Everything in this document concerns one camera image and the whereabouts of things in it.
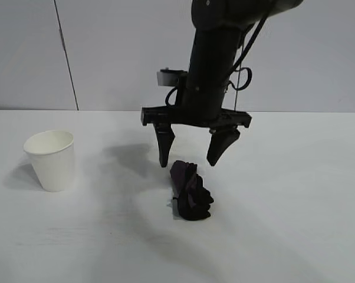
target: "cable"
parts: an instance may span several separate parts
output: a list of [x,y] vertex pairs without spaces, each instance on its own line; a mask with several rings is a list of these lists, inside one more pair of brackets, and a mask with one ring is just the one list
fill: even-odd
[[165,103],[166,103],[167,106],[173,107],[173,105],[171,105],[171,104],[169,103],[169,100],[170,100],[171,95],[172,95],[177,89],[178,89],[178,87],[174,87],[174,88],[171,89],[170,92],[167,94],[166,99],[165,99]]
[[252,34],[251,38],[249,39],[246,47],[244,48],[240,58],[236,61],[236,63],[230,68],[229,71],[226,72],[225,76],[221,79],[221,83],[226,81],[234,71],[242,64],[244,58],[247,56],[248,52],[250,51],[252,45],[255,43],[257,36],[259,35],[262,27],[265,24],[265,21],[268,19],[269,15],[271,14],[276,2],[278,0],[272,0],[271,5],[267,9],[266,13],[264,16],[261,18],[259,24],[257,25],[254,33]]
[[[242,38],[242,52],[241,54],[243,53],[244,51],[244,41],[245,41],[245,34],[244,33],[244,37]],[[239,92],[239,82],[241,80],[241,72],[242,72],[242,64],[239,65],[239,69],[238,69],[238,82],[236,83],[236,93],[235,93],[235,102],[234,102],[234,111],[236,111],[236,105],[238,104],[238,92]]]

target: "fabric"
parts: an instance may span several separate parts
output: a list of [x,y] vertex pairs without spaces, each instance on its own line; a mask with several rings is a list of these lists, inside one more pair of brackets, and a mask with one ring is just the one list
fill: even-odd
[[175,199],[179,215],[189,221],[210,217],[208,210],[214,200],[210,191],[203,187],[202,177],[197,174],[197,165],[178,160],[170,173],[177,195]]

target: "black cable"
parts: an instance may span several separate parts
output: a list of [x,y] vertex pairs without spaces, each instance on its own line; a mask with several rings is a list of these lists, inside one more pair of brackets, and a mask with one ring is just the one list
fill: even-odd
[[[246,33],[244,33],[244,35],[242,36],[242,52],[241,52],[241,54],[242,54],[243,51],[244,51],[245,36],[246,36]],[[239,65],[239,69],[237,70],[237,72],[238,72],[238,81],[237,81],[237,83],[236,83],[236,90],[235,90],[236,93],[235,93],[234,111],[236,111],[236,106],[237,106],[237,104],[238,104],[238,93],[239,93],[238,88],[239,88],[239,83],[240,83],[240,81],[241,81],[242,64]]]
[[241,87],[239,87],[239,83],[238,83],[238,86],[236,87],[235,84],[232,82],[232,81],[229,81],[229,85],[231,85],[231,87],[235,90],[235,91],[241,91],[241,90],[245,90],[251,83],[252,81],[252,70],[251,68],[248,68],[248,67],[244,67],[244,68],[241,68],[240,69],[240,72],[238,72],[239,74],[242,72],[242,71],[247,71],[247,80],[246,82],[244,83],[244,85],[242,85]]
[[250,51],[252,45],[255,43],[257,36],[259,35],[262,27],[265,24],[265,21],[268,19],[269,15],[271,14],[276,2],[278,0],[272,0],[271,5],[265,12],[264,16],[261,18],[259,24],[257,25],[254,33],[252,34],[251,38],[249,39],[244,51],[242,52],[240,58],[236,61],[236,63],[230,68],[229,71],[226,72],[225,76],[221,79],[221,83],[226,81],[234,71],[242,64],[244,58],[247,56],[248,52]]
[[171,95],[172,95],[177,89],[178,89],[178,87],[174,87],[174,88],[171,89],[170,92],[167,94],[166,99],[165,99],[165,103],[166,103],[167,106],[173,107],[173,105],[171,105],[171,104],[169,103],[169,100],[170,100]]

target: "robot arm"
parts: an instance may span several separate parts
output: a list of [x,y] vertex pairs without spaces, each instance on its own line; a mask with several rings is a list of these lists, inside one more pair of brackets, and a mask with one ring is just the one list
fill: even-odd
[[[175,135],[171,124],[210,128],[207,160],[214,166],[222,153],[240,137],[238,126],[249,127],[245,112],[222,109],[231,73],[249,51],[265,20],[292,9],[303,0],[193,0],[192,22],[196,28],[189,71],[161,70],[159,85],[173,86],[166,106],[142,108],[142,124],[154,125],[162,167],[168,163]],[[259,22],[250,43],[234,64],[246,34]],[[174,105],[169,97],[177,91]]]

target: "dark purple cloth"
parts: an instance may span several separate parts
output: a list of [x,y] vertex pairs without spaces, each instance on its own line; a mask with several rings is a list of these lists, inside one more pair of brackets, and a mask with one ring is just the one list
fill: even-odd
[[214,200],[211,193],[203,187],[203,180],[197,174],[197,165],[178,160],[173,164],[170,173],[180,216],[191,221],[210,217],[208,210]]

